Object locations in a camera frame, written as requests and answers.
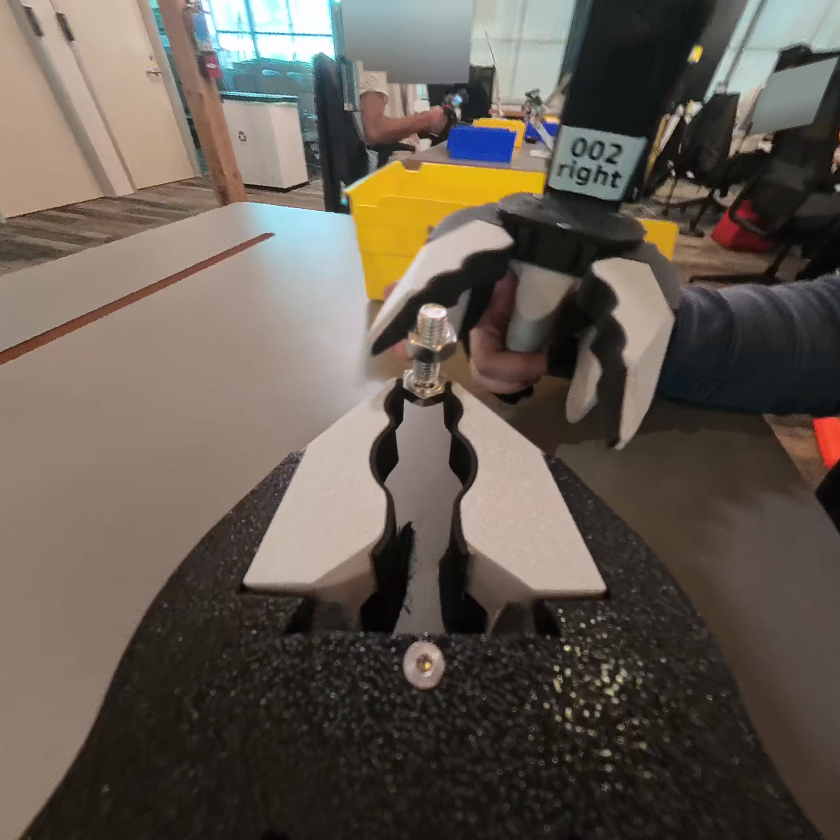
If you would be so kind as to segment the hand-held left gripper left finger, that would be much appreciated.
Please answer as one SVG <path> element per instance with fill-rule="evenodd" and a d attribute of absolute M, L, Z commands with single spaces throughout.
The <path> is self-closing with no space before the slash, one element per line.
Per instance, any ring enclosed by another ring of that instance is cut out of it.
<path fill-rule="evenodd" d="M 338 604 L 352 627 L 394 631 L 403 541 L 385 483 L 402 420 L 403 387 L 390 380 L 310 442 L 245 574 L 246 590 Z"/>

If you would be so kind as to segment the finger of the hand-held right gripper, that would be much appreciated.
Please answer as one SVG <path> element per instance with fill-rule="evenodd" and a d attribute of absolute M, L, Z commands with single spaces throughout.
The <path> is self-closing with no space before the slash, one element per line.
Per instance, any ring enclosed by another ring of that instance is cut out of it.
<path fill-rule="evenodd" d="M 508 273 L 514 238 L 498 203 L 468 206 L 437 224 L 395 283 L 366 337 L 373 356 L 414 331 L 428 303 L 448 311 L 457 339 L 467 348 L 469 331 L 487 309 L 495 285 Z"/>
<path fill-rule="evenodd" d="M 679 296 L 679 272 L 655 245 L 591 263 L 575 300 L 585 326 L 565 404 L 570 423 L 597 409 L 614 449 L 631 442 L 655 400 Z"/>

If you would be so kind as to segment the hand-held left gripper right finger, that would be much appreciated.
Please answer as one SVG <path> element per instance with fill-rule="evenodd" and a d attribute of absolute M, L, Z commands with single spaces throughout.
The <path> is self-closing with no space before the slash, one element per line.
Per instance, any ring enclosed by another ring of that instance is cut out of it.
<path fill-rule="evenodd" d="M 600 599 L 606 583 L 542 450 L 448 383 L 448 464 L 461 483 L 443 558 L 443 623 L 483 634 L 513 606 Z"/>

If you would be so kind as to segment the yellow plastic bin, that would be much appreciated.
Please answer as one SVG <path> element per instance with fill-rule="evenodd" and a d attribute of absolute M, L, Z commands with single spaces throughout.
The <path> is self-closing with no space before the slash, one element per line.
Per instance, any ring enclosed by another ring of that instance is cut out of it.
<path fill-rule="evenodd" d="M 465 207 L 513 193 L 540 193 L 545 174 L 494 167 L 394 161 L 347 189 L 367 298 L 381 301 L 398 281 L 431 228 Z"/>
<path fill-rule="evenodd" d="M 522 146 L 523 137 L 528 125 L 520 120 L 520 119 L 507 119 L 507 118 L 496 118 L 496 117 L 488 117 L 488 118 L 480 118 L 476 119 L 472 122 L 474 128 L 482 128 L 482 129 L 504 129 L 516 134 L 516 139 L 514 141 L 514 148 L 516 150 L 520 149 Z"/>

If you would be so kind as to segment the steel hex bolt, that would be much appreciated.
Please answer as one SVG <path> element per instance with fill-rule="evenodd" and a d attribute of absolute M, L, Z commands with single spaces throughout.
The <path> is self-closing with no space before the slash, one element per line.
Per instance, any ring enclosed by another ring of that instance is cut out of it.
<path fill-rule="evenodd" d="M 448 319 L 448 310 L 434 303 L 423 305 L 416 315 L 415 329 L 411 333 L 428 334 L 434 339 L 442 336 L 448 328 L 455 327 Z M 420 364 L 411 361 L 411 367 L 404 372 L 402 387 L 406 397 L 420 406 L 429 406 L 445 392 L 446 379 L 444 363 Z"/>

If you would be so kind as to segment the steel hex nut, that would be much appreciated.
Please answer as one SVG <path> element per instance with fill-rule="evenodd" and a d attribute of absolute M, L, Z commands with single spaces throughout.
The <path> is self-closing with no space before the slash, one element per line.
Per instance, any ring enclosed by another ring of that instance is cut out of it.
<path fill-rule="evenodd" d="M 410 332 L 405 341 L 405 350 L 413 362 L 420 364 L 441 364 L 446 362 L 456 352 L 458 336 L 452 328 L 448 328 L 442 336 L 432 339 L 428 334 L 420 335 Z"/>

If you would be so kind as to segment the person's right forearm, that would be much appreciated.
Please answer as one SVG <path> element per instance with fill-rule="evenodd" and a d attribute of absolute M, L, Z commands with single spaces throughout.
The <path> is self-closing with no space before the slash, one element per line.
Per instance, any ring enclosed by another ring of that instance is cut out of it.
<path fill-rule="evenodd" d="M 658 397 L 749 414 L 839 414 L 839 278 L 685 287 Z"/>

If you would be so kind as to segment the person's right hand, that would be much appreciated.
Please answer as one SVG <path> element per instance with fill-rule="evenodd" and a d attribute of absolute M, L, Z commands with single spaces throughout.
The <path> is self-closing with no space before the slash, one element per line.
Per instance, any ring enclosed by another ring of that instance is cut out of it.
<path fill-rule="evenodd" d="M 515 309 L 518 277 L 509 271 L 494 286 L 490 301 L 469 333 L 469 365 L 474 381 L 496 395 L 510 396 L 536 385 L 548 373 L 545 352 L 507 348 L 508 325 Z"/>

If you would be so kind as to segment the wooden desk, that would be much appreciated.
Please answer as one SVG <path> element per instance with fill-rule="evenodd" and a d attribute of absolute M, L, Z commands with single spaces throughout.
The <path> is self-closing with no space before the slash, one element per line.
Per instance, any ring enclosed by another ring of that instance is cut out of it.
<path fill-rule="evenodd" d="M 524 142 L 512 152 L 509 162 L 468 161 L 453 159 L 446 143 L 410 155 L 403 162 L 408 170 L 418 170 L 423 164 L 471 166 L 475 168 L 498 169 L 514 172 L 532 172 L 545 175 L 551 157 L 551 151 L 543 143 Z"/>

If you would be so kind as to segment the blue plastic bin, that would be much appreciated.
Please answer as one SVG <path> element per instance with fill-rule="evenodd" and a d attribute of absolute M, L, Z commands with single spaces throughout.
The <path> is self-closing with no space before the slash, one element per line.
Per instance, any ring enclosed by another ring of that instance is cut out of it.
<path fill-rule="evenodd" d="M 458 124 L 449 130 L 446 145 L 453 161 L 508 165 L 517 137 L 515 130 L 506 128 Z"/>

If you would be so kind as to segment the red bag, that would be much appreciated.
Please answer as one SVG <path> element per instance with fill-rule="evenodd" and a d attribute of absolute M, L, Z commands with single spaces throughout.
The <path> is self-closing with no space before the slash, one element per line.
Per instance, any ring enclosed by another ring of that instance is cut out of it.
<path fill-rule="evenodd" d="M 759 221 L 760 218 L 754 212 L 751 201 L 745 199 L 739 205 L 732 204 L 729 207 L 712 229 L 710 238 L 716 245 L 735 253 L 756 255 L 768 253 L 774 246 L 772 240 L 742 225 L 744 222 L 757 224 Z"/>

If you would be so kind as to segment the black high back chair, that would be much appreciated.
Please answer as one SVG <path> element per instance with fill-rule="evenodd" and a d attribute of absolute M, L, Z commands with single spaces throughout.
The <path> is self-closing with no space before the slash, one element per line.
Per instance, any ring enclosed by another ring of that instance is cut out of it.
<path fill-rule="evenodd" d="M 313 57 L 313 93 L 324 208 L 349 215 L 347 188 L 368 175 L 369 155 L 355 113 L 344 107 L 335 61 L 323 53 Z"/>

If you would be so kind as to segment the black mesh office chair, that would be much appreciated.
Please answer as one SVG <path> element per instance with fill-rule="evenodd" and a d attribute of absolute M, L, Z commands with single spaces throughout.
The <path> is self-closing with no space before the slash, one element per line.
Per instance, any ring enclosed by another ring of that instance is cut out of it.
<path fill-rule="evenodd" d="M 776 257 L 758 274 L 692 276 L 689 284 L 773 285 L 793 247 L 824 245 L 838 230 L 838 195 L 817 189 L 829 175 L 838 144 L 838 51 L 811 53 L 766 81 L 749 128 L 772 133 L 772 149 L 732 204 L 751 201 L 760 221 L 742 225 L 771 239 Z"/>

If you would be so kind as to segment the red fire extinguisher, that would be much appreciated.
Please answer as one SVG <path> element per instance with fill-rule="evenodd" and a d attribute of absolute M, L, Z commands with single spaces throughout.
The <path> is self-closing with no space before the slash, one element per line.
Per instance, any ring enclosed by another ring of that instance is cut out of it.
<path fill-rule="evenodd" d="M 208 13 L 201 2 L 185 2 L 183 18 L 201 74 L 212 80 L 222 77 L 215 50 L 215 35 Z"/>

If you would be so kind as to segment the white door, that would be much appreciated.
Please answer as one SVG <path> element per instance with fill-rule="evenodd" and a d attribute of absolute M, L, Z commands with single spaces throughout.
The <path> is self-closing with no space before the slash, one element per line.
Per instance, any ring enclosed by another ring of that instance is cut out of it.
<path fill-rule="evenodd" d="M 1 2 L 1 211 L 135 191 L 59 2 Z"/>
<path fill-rule="evenodd" d="M 182 182 L 196 173 L 186 118 L 151 7 L 137 1 L 53 3 L 70 52 L 135 190 Z"/>

